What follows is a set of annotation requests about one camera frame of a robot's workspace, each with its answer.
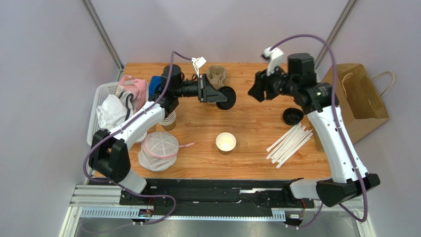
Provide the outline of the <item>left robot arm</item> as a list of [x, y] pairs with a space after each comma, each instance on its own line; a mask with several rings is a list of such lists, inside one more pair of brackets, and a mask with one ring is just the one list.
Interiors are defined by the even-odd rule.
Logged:
[[178, 65], [164, 68], [161, 86], [161, 90], [121, 125], [110, 131], [97, 131], [84, 160], [85, 166], [132, 193], [142, 193], [147, 182], [131, 169], [128, 152], [141, 135], [169, 117], [178, 106], [180, 97], [197, 97], [200, 102], [216, 103], [221, 110], [231, 109], [236, 102], [233, 88], [223, 86], [216, 89], [205, 74], [195, 80], [185, 80]]

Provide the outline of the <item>black cup lid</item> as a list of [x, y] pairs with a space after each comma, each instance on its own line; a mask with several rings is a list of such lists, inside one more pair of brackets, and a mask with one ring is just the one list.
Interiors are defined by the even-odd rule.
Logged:
[[220, 87], [218, 91], [226, 97], [226, 101], [216, 102], [216, 106], [221, 110], [231, 109], [235, 105], [237, 99], [235, 90], [229, 86], [223, 86]]

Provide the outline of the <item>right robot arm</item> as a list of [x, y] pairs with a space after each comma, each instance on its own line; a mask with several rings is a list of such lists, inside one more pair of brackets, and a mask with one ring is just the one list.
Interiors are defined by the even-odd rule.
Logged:
[[291, 199], [317, 199], [332, 207], [380, 185], [379, 176], [367, 170], [353, 147], [332, 85], [317, 82], [313, 57], [308, 53], [289, 55], [286, 72], [280, 68], [282, 51], [264, 52], [262, 58], [268, 61], [267, 69], [255, 74], [248, 94], [259, 102], [292, 96], [321, 140], [331, 170], [330, 178], [288, 182], [283, 186], [286, 194]]

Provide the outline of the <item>paper coffee cup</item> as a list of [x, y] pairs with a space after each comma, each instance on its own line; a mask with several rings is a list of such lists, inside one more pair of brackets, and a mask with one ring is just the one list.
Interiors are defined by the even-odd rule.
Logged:
[[218, 151], [222, 155], [230, 154], [237, 145], [235, 136], [228, 132], [219, 134], [215, 140]]

